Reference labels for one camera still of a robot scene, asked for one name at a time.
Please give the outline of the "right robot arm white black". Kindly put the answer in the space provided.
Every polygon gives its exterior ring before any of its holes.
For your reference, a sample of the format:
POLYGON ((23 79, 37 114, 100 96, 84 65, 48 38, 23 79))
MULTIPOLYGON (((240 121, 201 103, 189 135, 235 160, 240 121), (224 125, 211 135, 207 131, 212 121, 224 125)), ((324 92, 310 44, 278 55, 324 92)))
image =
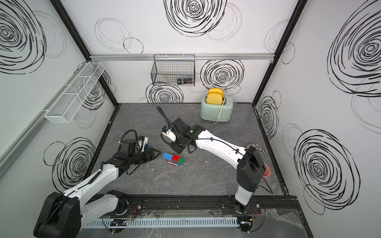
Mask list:
POLYGON ((260 181, 265 178, 267 172, 260 151, 253 145, 247 147, 229 143, 206 130, 204 127, 194 125, 190 127, 180 118, 174 122, 167 122, 163 127, 161 137, 163 141, 169 139, 168 145, 177 154, 184 149, 192 153, 190 147, 208 151, 236 169, 238 189, 235 194, 237 205, 247 206, 260 181))

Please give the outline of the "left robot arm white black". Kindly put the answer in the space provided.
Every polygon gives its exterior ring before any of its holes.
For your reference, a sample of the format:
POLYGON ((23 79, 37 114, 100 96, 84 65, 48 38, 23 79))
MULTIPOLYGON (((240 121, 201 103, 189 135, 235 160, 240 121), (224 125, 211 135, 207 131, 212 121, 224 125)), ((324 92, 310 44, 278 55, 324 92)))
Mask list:
POLYGON ((90 177, 62 193, 53 192, 45 200, 33 235, 36 238, 75 238, 89 223, 113 212, 124 215, 130 209, 125 193, 111 190, 91 199, 106 185, 128 172, 155 160, 161 152, 147 145, 148 139, 121 140, 117 152, 90 177))

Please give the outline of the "green lego brick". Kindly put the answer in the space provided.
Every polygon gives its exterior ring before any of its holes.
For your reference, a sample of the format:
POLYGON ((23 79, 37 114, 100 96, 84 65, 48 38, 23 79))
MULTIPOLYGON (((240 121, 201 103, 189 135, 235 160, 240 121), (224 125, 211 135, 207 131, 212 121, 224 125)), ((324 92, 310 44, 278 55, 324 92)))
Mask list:
POLYGON ((179 165, 183 165, 183 163, 184 163, 184 159, 183 159, 183 158, 179 158, 178 161, 177 161, 177 163, 178 163, 179 165))

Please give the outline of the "light blue long lego brick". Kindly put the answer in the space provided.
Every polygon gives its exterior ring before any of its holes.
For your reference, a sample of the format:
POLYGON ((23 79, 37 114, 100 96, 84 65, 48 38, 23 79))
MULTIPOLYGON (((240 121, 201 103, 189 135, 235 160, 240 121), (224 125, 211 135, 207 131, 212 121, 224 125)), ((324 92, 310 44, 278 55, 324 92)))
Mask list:
POLYGON ((172 161, 173 155, 172 154, 168 154, 168 153, 163 153, 162 158, 167 160, 167 161, 172 161))

